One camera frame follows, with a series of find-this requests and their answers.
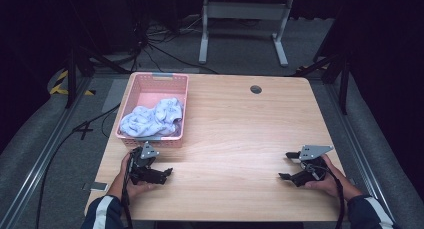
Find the pale blue printed cloth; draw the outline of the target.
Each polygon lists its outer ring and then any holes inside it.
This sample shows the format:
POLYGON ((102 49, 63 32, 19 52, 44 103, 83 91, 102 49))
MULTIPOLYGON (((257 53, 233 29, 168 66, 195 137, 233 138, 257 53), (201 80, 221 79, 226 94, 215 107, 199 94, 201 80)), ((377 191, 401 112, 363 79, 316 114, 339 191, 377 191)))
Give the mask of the pale blue printed cloth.
POLYGON ((153 108, 137 106, 120 121, 120 131, 131 137, 171 136, 179 130, 183 105, 177 98, 161 99, 153 108))

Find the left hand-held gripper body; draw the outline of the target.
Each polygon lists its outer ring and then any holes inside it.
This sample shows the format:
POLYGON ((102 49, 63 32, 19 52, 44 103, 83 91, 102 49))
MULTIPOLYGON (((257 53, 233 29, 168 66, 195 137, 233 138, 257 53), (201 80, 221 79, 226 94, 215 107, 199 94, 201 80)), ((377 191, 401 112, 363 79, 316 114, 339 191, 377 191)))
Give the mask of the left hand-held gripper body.
POLYGON ((159 153, 148 143, 139 146, 130 153, 129 176, 134 185, 139 182, 159 184, 157 170, 148 167, 149 159, 156 158, 159 153))

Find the grey metal desk frame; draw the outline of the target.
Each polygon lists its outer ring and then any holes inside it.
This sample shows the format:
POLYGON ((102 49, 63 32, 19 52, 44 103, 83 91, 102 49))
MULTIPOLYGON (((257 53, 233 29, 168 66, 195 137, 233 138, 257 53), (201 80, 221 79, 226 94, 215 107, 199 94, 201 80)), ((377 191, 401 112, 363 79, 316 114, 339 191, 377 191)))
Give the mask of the grey metal desk frame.
POLYGON ((282 36, 287 25, 292 9, 293 0, 287 0, 282 4, 242 3, 242 2, 215 2, 203 0, 202 7, 202 36, 198 62, 205 64, 208 54, 208 20, 209 19, 247 19, 279 21, 280 27, 271 35, 274 48, 282 67, 288 66, 282 36))

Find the aluminium floor rail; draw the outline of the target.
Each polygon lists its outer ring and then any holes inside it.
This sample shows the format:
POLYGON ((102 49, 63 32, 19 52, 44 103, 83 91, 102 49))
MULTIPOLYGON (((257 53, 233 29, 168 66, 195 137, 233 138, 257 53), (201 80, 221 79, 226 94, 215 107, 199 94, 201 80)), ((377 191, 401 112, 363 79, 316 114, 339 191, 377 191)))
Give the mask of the aluminium floor rail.
POLYGON ((13 229, 43 178, 70 118, 92 79, 80 78, 76 98, 54 96, 32 116, 0 156, 0 229, 13 229))
POLYGON ((374 196, 376 199, 378 199, 382 204, 382 207, 388 213, 388 215, 390 217, 393 217, 393 214, 388 206, 387 200, 383 194, 380 183, 378 182, 374 172, 372 171, 372 168, 362 150, 362 146, 360 145, 359 140, 353 131, 352 125, 348 117, 343 114, 340 109, 336 90, 330 85, 326 85, 325 89, 327 91, 327 94, 329 95, 333 107, 336 110, 336 114, 339 120, 341 121, 342 127, 345 133, 347 134, 349 144, 352 147, 353 158, 360 171, 367 192, 374 196))

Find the person's left hand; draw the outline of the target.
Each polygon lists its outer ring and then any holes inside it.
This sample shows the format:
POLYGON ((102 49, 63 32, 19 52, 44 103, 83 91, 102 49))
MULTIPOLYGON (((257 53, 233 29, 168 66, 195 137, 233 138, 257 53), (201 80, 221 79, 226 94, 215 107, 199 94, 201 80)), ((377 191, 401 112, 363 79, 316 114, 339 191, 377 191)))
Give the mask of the person's left hand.
MULTIPOLYGON (((121 162, 121 169, 119 172, 120 182, 118 183, 119 189, 118 192, 122 192, 122 188, 124 185, 125 174, 127 172, 128 161, 130 158, 130 154, 127 153, 121 162)), ((155 186, 153 184, 149 184, 146 182, 139 182, 137 185, 134 185, 132 182, 127 183, 127 191, 130 199, 136 198, 144 192, 153 190, 155 186)))

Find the pink plastic basket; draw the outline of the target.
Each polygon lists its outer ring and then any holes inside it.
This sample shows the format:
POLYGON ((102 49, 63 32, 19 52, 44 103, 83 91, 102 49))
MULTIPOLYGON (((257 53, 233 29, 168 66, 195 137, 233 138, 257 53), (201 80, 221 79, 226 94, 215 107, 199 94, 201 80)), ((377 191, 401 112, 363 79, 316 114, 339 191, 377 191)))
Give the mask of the pink plastic basket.
POLYGON ((113 133, 127 148, 135 148, 148 141, 154 147, 179 148, 183 143, 185 112, 187 108, 189 76, 177 73, 133 73, 127 83, 113 126, 113 133), (174 122, 176 131, 169 136, 131 137, 120 130, 124 116, 137 106, 154 108, 163 99, 176 98, 182 106, 182 118, 174 122))

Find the person's right hand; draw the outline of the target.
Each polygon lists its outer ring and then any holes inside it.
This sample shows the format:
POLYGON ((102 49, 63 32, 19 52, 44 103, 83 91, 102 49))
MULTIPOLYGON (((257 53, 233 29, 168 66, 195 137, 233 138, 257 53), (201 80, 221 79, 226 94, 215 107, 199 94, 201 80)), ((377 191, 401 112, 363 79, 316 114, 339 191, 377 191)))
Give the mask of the person's right hand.
POLYGON ((344 185, 347 183, 346 178, 340 172, 340 170, 333 165, 330 158, 326 154, 322 155, 322 159, 325 161, 329 172, 326 174, 322 181, 307 182, 305 184, 305 188, 321 190, 334 197, 340 196, 340 191, 343 191, 343 196, 346 198, 347 192, 344 187, 344 185))

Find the black metal stand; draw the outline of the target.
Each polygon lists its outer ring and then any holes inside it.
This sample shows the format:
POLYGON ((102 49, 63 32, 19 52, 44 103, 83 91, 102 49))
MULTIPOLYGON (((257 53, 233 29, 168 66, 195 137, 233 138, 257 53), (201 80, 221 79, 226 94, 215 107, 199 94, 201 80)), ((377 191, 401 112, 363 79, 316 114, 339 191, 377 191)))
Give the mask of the black metal stand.
POLYGON ((130 71, 122 68, 97 52, 83 46, 72 46, 66 66, 68 71, 68 96, 66 108, 70 108, 77 98, 77 71, 80 71, 83 77, 91 77, 94 75, 94 67, 90 62, 90 58, 94 58, 99 63, 111 68, 117 73, 130 74, 130 71))
POLYGON ((323 68, 324 66, 327 67, 321 76, 321 81, 324 84, 333 84, 337 78, 340 78, 338 102, 341 112, 346 115, 350 69, 350 63, 348 62, 348 55, 346 53, 330 55, 307 67, 301 66, 294 74, 292 74, 292 77, 306 76, 318 69, 323 68))

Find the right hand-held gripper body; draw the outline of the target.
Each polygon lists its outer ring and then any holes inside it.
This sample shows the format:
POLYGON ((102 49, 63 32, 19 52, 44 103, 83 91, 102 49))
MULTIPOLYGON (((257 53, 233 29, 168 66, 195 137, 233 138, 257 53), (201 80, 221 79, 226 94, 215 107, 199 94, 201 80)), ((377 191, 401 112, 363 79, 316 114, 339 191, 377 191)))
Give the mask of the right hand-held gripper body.
POLYGON ((293 183, 303 186, 309 181, 322 181, 328 171, 322 156, 332 149, 330 145, 304 145, 297 156, 301 171, 293 176, 293 183))

